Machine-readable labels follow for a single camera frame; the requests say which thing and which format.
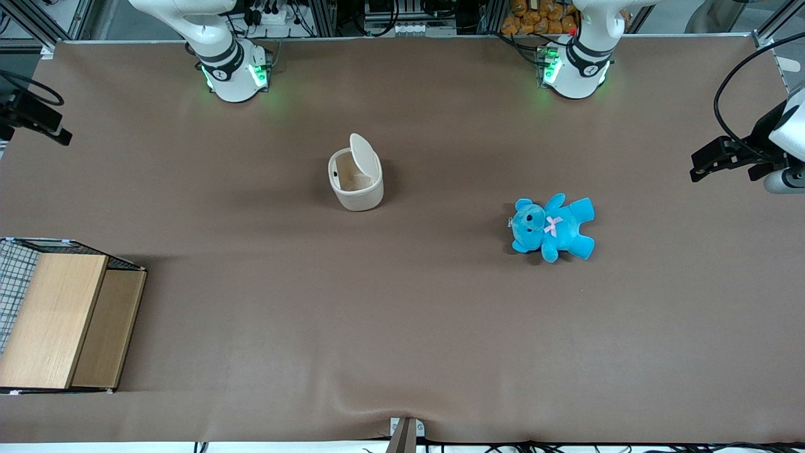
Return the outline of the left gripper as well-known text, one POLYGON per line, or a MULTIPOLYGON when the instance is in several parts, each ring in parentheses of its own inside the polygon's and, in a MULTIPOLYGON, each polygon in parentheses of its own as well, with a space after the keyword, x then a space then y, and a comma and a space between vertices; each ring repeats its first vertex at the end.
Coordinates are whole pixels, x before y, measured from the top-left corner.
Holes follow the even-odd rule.
MULTIPOLYGON (((768 114, 756 121, 748 143, 763 152, 760 162, 748 169, 751 181, 804 183, 804 89, 796 88, 768 114)), ((717 137, 692 154, 691 181, 699 182, 719 171, 744 167, 750 152, 735 140, 717 137)))

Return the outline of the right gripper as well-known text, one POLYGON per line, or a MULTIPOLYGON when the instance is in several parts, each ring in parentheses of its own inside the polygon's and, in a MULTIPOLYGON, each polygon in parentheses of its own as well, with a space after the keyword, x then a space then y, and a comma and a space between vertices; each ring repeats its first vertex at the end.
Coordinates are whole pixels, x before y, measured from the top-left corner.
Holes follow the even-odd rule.
POLYGON ((31 94, 21 90, 15 90, 13 94, 2 94, 1 140, 10 141, 14 128, 23 127, 45 135, 60 145, 69 146, 73 135, 62 126, 62 118, 51 106, 33 98, 31 94))

